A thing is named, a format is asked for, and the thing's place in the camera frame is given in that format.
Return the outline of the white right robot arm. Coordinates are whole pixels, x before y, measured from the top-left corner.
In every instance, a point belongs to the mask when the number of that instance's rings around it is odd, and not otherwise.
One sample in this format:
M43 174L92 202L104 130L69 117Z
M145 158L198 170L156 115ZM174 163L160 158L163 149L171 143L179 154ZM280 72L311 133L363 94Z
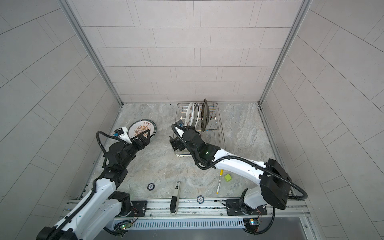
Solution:
M246 215L251 215L263 205L285 210L288 200L308 198L305 190L292 182L276 160L257 162L231 154L218 146L205 143L200 133L193 127L185 127L183 124L172 124L172 130L178 142L189 151L199 169L230 171L257 185L251 190L243 191L236 210Z

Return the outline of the small sunburst plate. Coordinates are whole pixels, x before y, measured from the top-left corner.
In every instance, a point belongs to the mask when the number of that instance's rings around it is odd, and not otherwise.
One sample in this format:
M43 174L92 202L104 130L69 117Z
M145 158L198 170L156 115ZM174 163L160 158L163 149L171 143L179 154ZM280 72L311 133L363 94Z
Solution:
M152 139L157 132L156 124L151 120L139 120L128 128L128 136L132 139L147 130L149 130L150 139Z

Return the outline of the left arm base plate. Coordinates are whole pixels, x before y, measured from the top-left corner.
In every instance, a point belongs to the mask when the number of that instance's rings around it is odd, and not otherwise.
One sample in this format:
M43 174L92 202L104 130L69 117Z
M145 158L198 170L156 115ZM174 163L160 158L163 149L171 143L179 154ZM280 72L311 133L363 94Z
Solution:
M144 217L147 210L147 201L131 201L129 210L122 210L116 218L141 218Z

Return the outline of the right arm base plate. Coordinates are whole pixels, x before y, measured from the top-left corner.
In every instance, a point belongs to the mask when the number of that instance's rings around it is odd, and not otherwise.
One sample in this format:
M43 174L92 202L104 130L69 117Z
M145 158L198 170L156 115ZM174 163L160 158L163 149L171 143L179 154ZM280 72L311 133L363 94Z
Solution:
M258 206L256 209L252 209L240 199L227 199L223 200L222 204L226 207L228 216L265 216L268 214L264 205Z

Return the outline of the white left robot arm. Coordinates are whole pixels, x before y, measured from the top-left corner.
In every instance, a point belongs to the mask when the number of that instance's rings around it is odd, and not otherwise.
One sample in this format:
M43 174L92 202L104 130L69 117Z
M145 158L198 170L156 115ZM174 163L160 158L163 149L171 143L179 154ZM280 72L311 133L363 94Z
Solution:
M104 158L103 172L93 180L87 195L53 227L44 227L38 240L93 240L113 218L127 216L134 209L130 194L119 192L125 179L127 167L150 143L150 130L133 138L122 139L123 129L110 136L102 131L96 133Z

